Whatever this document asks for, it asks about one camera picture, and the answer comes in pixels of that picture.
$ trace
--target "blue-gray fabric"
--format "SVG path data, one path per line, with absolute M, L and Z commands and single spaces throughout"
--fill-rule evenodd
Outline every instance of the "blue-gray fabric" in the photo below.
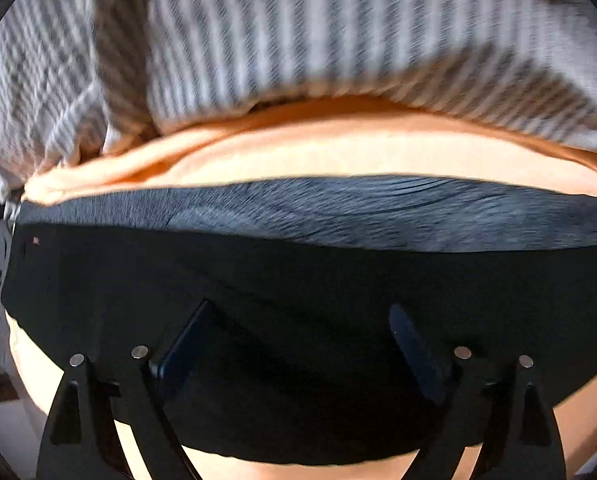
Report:
M 0 202 L 38 171 L 261 103 L 370 94 L 597 151 L 589 0 L 16 0 Z
M 597 245 L 597 198 L 451 178 L 299 178 L 25 202 L 17 224 L 32 222 L 380 250 L 552 250 Z

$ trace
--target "round metal rivet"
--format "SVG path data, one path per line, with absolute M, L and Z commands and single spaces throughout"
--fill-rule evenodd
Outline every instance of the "round metal rivet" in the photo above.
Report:
M 528 355 L 519 357 L 519 363 L 523 368 L 532 368 L 534 366 L 534 360 Z
M 139 345 L 132 350 L 132 357 L 134 359 L 143 359 L 149 354 L 149 348 L 144 345 Z
M 459 359 L 467 360 L 472 357 L 472 351 L 466 346 L 457 346 L 454 348 L 454 355 Z
M 83 354 L 74 354 L 69 359 L 69 365 L 76 368 L 85 362 L 85 356 Z

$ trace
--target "black fabric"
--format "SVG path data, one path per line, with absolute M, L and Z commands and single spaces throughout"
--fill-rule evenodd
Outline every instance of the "black fabric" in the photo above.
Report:
M 420 446 L 436 413 L 391 337 L 394 301 L 441 354 L 532 356 L 552 404 L 597 373 L 597 247 L 429 254 L 39 224 L 16 229 L 3 291 L 61 367 L 76 352 L 159 348 L 203 298 L 217 322 L 165 410 L 182 444 L 246 460 L 355 463 Z

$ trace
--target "striped fabric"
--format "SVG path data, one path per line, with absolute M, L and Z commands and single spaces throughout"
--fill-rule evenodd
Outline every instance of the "striped fabric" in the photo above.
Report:
M 341 94 L 597 151 L 597 13 L 588 0 L 17 0 L 0 23 L 0 200 L 137 137 Z

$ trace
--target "beige surface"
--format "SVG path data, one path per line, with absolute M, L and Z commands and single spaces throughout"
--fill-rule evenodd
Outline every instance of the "beige surface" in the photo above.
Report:
M 8 318 L 8 321 L 11 328 L 10 348 L 21 379 L 32 400 L 47 414 L 62 371 L 34 344 L 15 320 Z M 572 476 L 597 449 L 597 377 L 557 406 L 555 411 L 568 473 Z M 117 428 L 134 479 L 148 480 L 149 474 L 138 453 L 130 427 L 117 423 Z M 413 460 L 413 455 L 408 455 L 351 466 L 279 466 L 244 462 L 184 449 L 204 480 L 400 480 Z M 455 480 L 469 478 L 478 453 L 479 448 L 466 450 Z
M 118 190 L 292 176 L 423 174 L 597 196 L 597 154 L 372 98 L 279 106 L 34 176 L 51 205 Z

